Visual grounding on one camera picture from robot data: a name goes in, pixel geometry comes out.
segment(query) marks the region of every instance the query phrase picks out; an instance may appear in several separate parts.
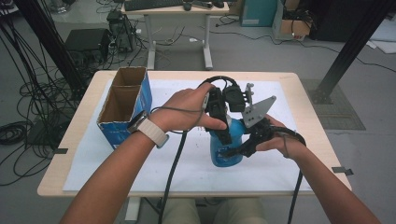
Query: watch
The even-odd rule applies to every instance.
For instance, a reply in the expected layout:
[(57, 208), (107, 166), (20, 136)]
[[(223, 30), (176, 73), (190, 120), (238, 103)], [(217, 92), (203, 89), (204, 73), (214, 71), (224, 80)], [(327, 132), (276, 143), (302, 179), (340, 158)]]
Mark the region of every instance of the watch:
[(128, 131), (134, 133), (140, 131), (151, 139), (157, 148), (163, 147), (169, 139), (169, 135), (165, 134), (161, 128), (148, 119), (149, 114), (145, 110), (136, 115), (128, 125)]

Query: person's left hand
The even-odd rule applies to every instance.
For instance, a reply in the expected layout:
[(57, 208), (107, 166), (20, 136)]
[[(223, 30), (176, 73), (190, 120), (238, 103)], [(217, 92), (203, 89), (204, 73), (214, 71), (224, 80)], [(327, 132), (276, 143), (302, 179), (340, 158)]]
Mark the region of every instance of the person's left hand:
[[(178, 91), (163, 105), (178, 109), (200, 111), (204, 102), (205, 95), (214, 86), (210, 83), (204, 83), (196, 90), (186, 89)], [(158, 109), (154, 111), (149, 119), (156, 123), (163, 131), (187, 131), (193, 128), (193, 125), (203, 126), (213, 130), (224, 130), (227, 125), (219, 120), (210, 118), (205, 111), (203, 112), (185, 112), (172, 109)]]

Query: wooden table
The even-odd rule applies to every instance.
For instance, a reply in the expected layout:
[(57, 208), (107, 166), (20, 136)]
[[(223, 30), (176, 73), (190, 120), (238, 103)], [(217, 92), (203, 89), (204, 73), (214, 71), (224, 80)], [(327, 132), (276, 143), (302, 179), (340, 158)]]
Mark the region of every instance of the wooden table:
[(212, 7), (210, 10), (192, 7), (185, 11), (183, 7), (162, 7), (137, 11), (125, 11), (122, 6), (121, 12), (125, 15), (143, 15), (148, 35), (148, 69), (154, 69), (156, 43), (152, 39), (153, 26), (176, 27), (176, 26), (203, 26), (205, 27), (205, 40), (203, 41), (205, 68), (213, 69), (209, 47), (210, 16), (223, 16), (229, 12), (229, 7), (224, 4), (223, 8)]
[[(63, 191), (64, 182), (68, 176), (78, 144), (86, 132), (93, 110), (96, 108), (102, 96), (105, 85), (116, 74), (116, 71), (100, 71), (95, 74), (90, 87), (82, 99), (76, 115), (70, 123), (67, 132), (60, 144), (60, 148), (68, 148), (66, 154), (57, 154), (45, 173), (39, 187), (38, 194), (41, 196), (74, 196), (76, 191)], [(286, 99), (289, 103), (291, 114), (296, 123), (298, 132), (305, 138), (308, 147), (318, 158), (331, 170), (332, 167), (340, 166), (332, 145), (326, 136), (313, 106), (309, 102), (304, 88), (297, 75), (293, 73), (263, 73), (263, 72), (193, 72), (193, 71), (148, 71), (149, 78), (155, 79), (191, 79), (205, 80), (213, 76), (228, 76), (237, 80), (276, 81), (279, 82)], [(336, 176), (351, 189), (345, 174)], [(290, 192), (255, 192), (249, 196), (279, 195)]]

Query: blue spray bottle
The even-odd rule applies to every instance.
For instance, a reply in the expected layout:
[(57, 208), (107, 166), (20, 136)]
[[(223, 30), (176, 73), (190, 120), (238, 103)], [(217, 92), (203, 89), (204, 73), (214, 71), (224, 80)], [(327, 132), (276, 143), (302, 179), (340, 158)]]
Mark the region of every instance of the blue spray bottle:
[(227, 150), (239, 147), (242, 145), (242, 135), (245, 132), (245, 126), (238, 119), (232, 119), (227, 115), (227, 122), (230, 129), (230, 136), (232, 139), (232, 143), (229, 145), (223, 145), (216, 134), (211, 131), (210, 132), (210, 155), (212, 158), (213, 164), (218, 167), (229, 167), (236, 165), (242, 159), (242, 155), (234, 155), (229, 158), (224, 158), (221, 156), (220, 152), (225, 152)]

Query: gray mat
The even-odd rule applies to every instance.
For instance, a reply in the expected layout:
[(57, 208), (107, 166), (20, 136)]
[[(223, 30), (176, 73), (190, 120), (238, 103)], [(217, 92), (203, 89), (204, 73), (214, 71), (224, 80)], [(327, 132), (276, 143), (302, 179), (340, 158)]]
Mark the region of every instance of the gray mat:
[[(321, 80), (302, 79), (301, 82), (309, 96), (309, 91), (315, 90)], [(352, 105), (337, 85), (332, 94), (331, 105), (312, 104), (324, 129), (332, 130), (366, 130)]]

